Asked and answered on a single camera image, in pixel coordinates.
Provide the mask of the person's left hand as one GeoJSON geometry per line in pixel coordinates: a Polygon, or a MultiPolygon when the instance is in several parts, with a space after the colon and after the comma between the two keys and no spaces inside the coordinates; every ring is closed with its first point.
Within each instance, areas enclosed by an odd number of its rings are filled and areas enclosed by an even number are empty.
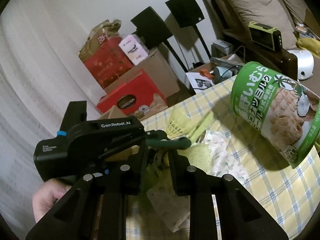
{"type": "Polygon", "coordinates": [[[57,179],[50,179],[33,195],[32,205],[35,222],[38,222],[71,188],[57,179]]]}

